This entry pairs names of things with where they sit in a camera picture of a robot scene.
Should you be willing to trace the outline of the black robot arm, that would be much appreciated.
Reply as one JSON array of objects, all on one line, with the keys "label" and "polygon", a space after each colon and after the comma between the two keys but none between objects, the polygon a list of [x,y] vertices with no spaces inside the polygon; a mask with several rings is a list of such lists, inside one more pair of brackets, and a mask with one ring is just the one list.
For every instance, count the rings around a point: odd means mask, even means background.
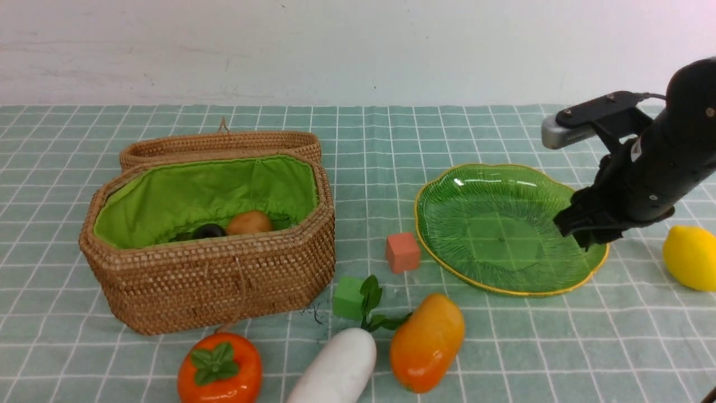
[{"label": "black robot arm", "polygon": [[714,57],[673,74],[655,118],[638,108],[652,97],[616,91],[543,120],[545,148],[596,136],[608,151],[593,184],[576,191],[553,219],[562,236],[573,236],[583,249],[672,217],[677,202],[714,173]]}]

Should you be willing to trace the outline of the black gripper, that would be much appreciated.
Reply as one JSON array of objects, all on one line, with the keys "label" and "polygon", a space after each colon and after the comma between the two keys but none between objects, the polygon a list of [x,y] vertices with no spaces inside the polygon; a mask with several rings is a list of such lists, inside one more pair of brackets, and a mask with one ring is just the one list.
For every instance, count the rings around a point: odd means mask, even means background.
[{"label": "black gripper", "polygon": [[615,174],[576,191],[553,219],[585,251],[672,216],[675,204],[714,173],[713,120],[655,120],[629,146]]}]

